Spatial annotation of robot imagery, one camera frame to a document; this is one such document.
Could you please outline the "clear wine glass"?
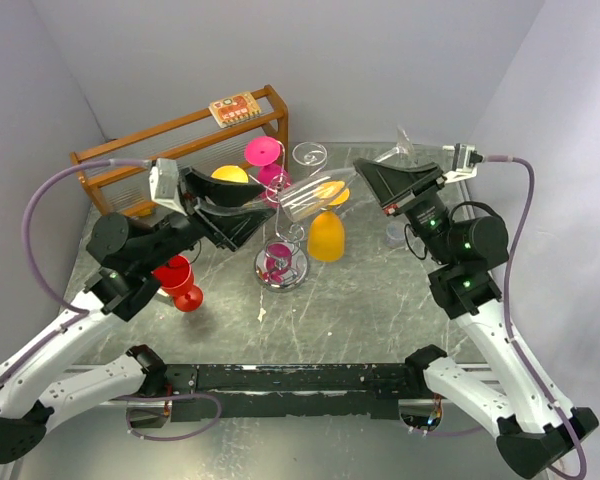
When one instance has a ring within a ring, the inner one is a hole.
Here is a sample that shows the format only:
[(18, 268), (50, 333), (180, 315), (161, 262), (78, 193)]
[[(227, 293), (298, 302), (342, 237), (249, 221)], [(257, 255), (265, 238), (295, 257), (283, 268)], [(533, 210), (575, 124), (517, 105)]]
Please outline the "clear wine glass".
[(318, 174), (326, 167), (328, 151), (323, 144), (301, 142), (293, 148), (292, 158), (304, 179)]
[[(409, 136), (401, 126), (398, 126), (396, 145), (372, 159), (372, 162), (386, 163), (394, 158), (407, 160), (413, 155), (414, 146)], [(358, 173), (353, 166), (321, 170), (282, 189), (278, 193), (277, 202), (286, 217), (292, 223), (297, 223), (327, 207), (357, 177)]]

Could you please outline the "pink wine glass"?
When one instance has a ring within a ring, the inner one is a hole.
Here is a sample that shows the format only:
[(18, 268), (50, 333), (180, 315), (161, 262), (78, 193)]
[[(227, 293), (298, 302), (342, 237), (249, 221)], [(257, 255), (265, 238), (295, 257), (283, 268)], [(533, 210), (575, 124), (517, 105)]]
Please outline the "pink wine glass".
[(264, 187), (262, 199), (277, 207), (278, 194), (291, 185), (291, 176), (284, 168), (285, 147), (273, 137), (260, 136), (247, 144), (244, 157), (250, 166), (258, 168), (255, 180)]

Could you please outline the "orange wine glass front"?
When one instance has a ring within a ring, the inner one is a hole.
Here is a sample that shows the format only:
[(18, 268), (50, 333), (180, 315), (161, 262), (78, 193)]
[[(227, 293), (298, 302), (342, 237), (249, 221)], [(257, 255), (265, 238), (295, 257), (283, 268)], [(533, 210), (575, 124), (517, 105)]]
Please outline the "orange wine glass front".
[(346, 232), (335, 209), (349, 199), (350, 190), (343, 180), (333, 180), (320, 185), (314, 195), (325, 203), (310, 224), (307, 250), (315, 260), (336, 262), (344, 255)]

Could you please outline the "orange wine glass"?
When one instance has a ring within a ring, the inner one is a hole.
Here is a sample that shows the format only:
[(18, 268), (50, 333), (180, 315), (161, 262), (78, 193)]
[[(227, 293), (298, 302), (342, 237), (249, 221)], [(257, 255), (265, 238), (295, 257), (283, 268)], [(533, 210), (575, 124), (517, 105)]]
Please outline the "orange wine glass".
[(237, 165), (223, 165), (213, 171), (211, 177), (216, 180), (228, 181), (232, 183), (247, 184), (249, 175)]
[(350, 190), (343, 180), (333, 180), (320, 185), (314, 195), (325, 203), (310, 224), (307, 250), (315, 260), (336, 262), (344, 255), (346, 232), (335, 209), (349, 199)]

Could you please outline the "red plastic cup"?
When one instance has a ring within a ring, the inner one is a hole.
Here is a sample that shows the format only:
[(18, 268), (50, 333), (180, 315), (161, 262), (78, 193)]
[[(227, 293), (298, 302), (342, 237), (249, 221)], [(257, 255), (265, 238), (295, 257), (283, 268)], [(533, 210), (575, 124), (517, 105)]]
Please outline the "red plastic cup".
[(172, 257), (166, 264), (156, 268), (153, 275), (179, 311), (193, 312), (202, 305), (204, 294), (195, 284), (193, 267), (186, 257)]

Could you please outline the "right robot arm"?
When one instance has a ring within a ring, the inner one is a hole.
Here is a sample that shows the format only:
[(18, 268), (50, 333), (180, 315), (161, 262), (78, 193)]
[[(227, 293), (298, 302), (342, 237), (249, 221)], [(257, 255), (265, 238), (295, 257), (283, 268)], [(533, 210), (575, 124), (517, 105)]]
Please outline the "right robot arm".
[(508, 264), (515, 240), (505, 221), (478, 202), (483, 216), (458, 220), (439, 196), (447, 177), (435, 163), (398, 168), (358, 159), (357, 174), (388, 216), (403, 215), (437, 264), (428, 276), (435, 303), (478, 347), (499, 391), (463, 371), (440, 349), (413, 354), (406, 390), (431, 392), (462, 409), (495, 439), (506, 464), (532, 479), (574, 451), (584, 462), (583, 440), (599, 425), (588, 407), (576, 407), (551, 381), (511, 319), (509, 299), (492, 269)]

